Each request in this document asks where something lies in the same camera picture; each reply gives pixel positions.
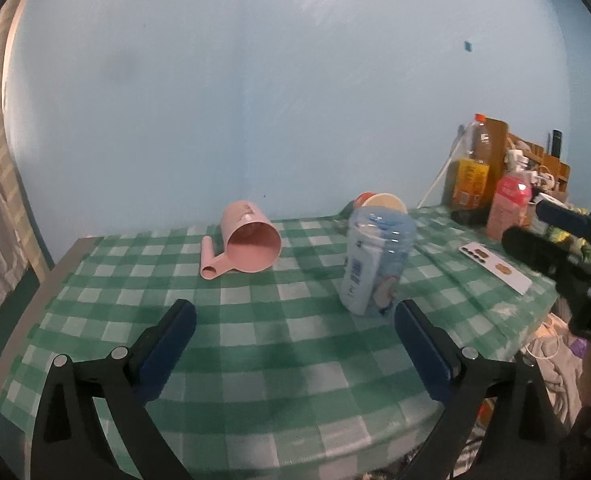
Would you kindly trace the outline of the large orange-capped tea bottle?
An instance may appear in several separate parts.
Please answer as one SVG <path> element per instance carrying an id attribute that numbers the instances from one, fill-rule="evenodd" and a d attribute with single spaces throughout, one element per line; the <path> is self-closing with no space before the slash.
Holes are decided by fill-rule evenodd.
<path id="1" fill-rule="evenodd" d="M 492 155 L 485 115 L 474 116 L 465 128 L 461 142 L 451 205 L 454 209 L 477 209 L 486 188 Z"/>

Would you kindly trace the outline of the pink plastic mug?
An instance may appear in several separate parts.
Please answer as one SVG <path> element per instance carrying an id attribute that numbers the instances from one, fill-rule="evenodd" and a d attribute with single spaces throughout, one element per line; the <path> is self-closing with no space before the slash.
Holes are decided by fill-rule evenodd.
<path id="1" fill-rule="evenodd" d="M 248 200 L 229 204 L 222 215 L 223 251 L 216 255 L 212 237 L 201 240 L 200 275 L 214 280 L 230 272 L 258 273 L 270 268 L 282 251 L 282 237 L 261 209 Z"/>

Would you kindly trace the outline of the green checkered tablecloth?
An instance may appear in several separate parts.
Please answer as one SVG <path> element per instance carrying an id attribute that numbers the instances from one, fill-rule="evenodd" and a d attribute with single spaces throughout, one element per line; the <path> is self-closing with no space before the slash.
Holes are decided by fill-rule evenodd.
<path id="1" fill-rule="evenodd" d="M 0 378 L 0 412 L 30 434 L 53 358 L 134 344 L 177 299 L 195 336 L 148 413 L 197 479 L 344 479 L 390 464 L 440 415 L 385 318 L 339 299 L 346 223 L 282 220 L 258 274 L 199 274 L 215 226 L 99 238 L 49 296 Z"/>

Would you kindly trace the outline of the white smartphone with stickers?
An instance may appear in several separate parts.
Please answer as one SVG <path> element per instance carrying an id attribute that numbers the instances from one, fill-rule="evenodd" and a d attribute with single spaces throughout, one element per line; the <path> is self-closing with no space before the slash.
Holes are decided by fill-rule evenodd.
<path id="1" fill-rule="evenodd" d="M 524 295 L 532 285 L 525 274 L 480 243 L 471 242 L 458 250 L 520 295 Z"/>

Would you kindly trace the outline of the clear blue-labelled plastic cup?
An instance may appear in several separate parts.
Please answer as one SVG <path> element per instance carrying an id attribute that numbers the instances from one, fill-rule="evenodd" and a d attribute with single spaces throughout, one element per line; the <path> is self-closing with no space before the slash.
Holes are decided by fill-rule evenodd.
<path id="1" fill-rule="evenodd" d="M 386 315 L 416 237 L 407 212 L 366 206 L 349 219 L 340 300 L 354 315 Z"/>

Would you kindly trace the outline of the green white-lidded paper cup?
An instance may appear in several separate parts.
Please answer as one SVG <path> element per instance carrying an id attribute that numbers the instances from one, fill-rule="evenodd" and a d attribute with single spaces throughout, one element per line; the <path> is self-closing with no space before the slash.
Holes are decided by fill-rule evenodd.
<path id="1" fill-rule="evenodd" d="M 566 210 L 567 206 L 548 194 L 539 193 L 530 204 L 529 230 L 538 235 L 545 235 L 553 227 L 551 220 Z"/>

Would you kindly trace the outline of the orange paper cup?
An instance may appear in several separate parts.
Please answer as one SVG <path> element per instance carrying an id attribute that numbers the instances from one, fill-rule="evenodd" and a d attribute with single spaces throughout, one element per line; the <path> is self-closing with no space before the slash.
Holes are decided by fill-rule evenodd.
<path id="1" fill-rule="evenodd" d="M 361 193 L 361 195 L 355 198 L 353 208 L 357 209 L 361 207 L 383 207 L 401 211 L 403 214 L 407 213 L 407 208 L 402 200 L 391 193 Z"/>

